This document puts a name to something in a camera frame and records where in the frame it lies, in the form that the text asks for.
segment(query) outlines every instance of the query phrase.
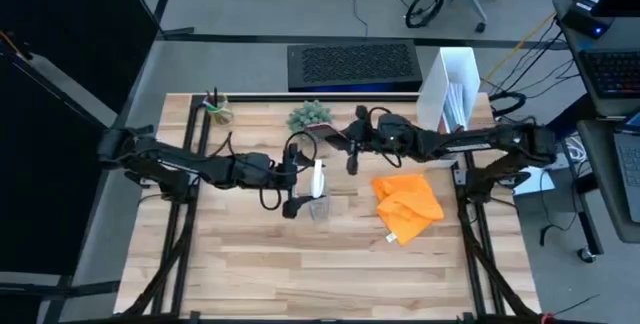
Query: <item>white paper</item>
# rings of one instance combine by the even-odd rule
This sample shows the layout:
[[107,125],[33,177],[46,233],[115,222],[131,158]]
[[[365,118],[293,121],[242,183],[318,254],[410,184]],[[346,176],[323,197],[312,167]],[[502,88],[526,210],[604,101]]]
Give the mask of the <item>white paper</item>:
[[[549,176],[549,173],[545,173],[544,170],[536,167],[526,167],[521,171],[531,173],[531,176],[529,177],[529,179],[525,180],[520,185],[515,187],[515,189],[513,190],[514,196],[555,189],[555,185],[553,185],[551,176]],[[544,177],[542,177],[542,185],[540,185],[540,175],[544,175]]]

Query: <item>tag on cloth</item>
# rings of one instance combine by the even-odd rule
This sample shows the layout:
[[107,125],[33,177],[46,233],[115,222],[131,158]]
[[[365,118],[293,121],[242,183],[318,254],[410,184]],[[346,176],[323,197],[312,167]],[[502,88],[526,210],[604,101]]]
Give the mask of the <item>tag on cloth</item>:
[[385,238],[389,243],[394,242],[396,241],[396,239],[398,239],[398,237],[393,233],[389,233],[389,235],[387,235]]

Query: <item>chair wheel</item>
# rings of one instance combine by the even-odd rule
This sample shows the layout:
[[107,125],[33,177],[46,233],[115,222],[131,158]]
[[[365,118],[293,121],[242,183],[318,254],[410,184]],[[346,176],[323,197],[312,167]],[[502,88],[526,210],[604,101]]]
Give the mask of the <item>chair wheel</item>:
[[596,261],[596,256],[591,254],[588,247],[578,250],[576,254],[578,255],[578,258],[585,263],[591,264]]

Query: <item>white cable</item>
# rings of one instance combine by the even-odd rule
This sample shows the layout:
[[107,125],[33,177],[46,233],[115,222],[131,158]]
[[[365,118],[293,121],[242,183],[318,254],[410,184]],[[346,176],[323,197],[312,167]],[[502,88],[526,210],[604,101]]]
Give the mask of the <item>white cable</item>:
[[569,137],[567,148],[569,149],[569,156],[574,162],[582,163],[587,161],[587,151],[584,149],[582,142],[576,137]]

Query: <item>gray floor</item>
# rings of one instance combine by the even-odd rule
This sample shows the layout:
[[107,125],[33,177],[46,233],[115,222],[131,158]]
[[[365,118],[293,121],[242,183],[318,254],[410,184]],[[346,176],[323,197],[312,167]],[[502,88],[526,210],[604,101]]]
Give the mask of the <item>gray floor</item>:
[[[145,1],[151,8],[157,2]],[[405,9],[398,0],[358,0],[358,5],[360,15],[369,23],[370,36],[519,40],[552,11],[551,0],[481,1],[490,16],[487,31],[482,35],[473,32],[478,19],[465,0],[445,4],[428,28],[418,30],[404,27],[402,15]],[[166,29],[195,26],[199,33],[213,34],[361,36],[364,33],[363,26],[351,14],[348,0],[170,0],[162,26]],[[429,70],[435,50],[418,48],[423,73]],[[506,49],[475,49],[481,76],[488,75],[509,52]],[[285,53],[286,46],[278,44],[157,42],[141,75],[128,124],[156,124],[163,98],[169,92],[202,92],[213,86],[228,92],[286,91]],[[518,87],[544,77],[569,58],[566,51],[545,54]],[[509,61],[492,80],[499,82],[514,64],[515,60]],[[81,99],[87,96],[56,73],[55,68],[47,63],[40,65],[67,91]],[[553,80],[545,81],[525,93],[539,93],[552,83]],[[513,117],[535,115],[545,123],[583,93],[580,79],[572,79],[544,96],[530,100]],[[92,105],[91,99],[86,99],[86,103]],[[98,114],[105,121],[113,115],[108,110]],[[555,175],[561,177],[566,173]],[[111,175],[107,187],[75,283],[114,280],[121,275],[139,189],[128,183],[121,173]],[[574,254],[585,244],[578,222],[568,232],[550,232],[547,245],[542,248],[538,245],[538,235],[540,228],[546,225],[546,219],[539,195],[519,197],[516,201],[542,308],[554,312],[600,294],[561,317],[628,323],[633,321],[629,318],[640,315],[640,307],[636,305],[640,295],[640,278],[636,270],[640,247],[618,240],[599,192],[590,193],[586,200],[596,218],[606,252],[591,265],[580,262]],[[561,185],[554,193],[549,193],[547,202],[552,207],[555,222],[565,225],[571,220],[572,214],[567,213],[571,208],[570,201],[568,185]],[[33,279],[34,282],[42,280],[52,279]],[[114,295],[70,300],[63,319],[107,316],[114,301]]]

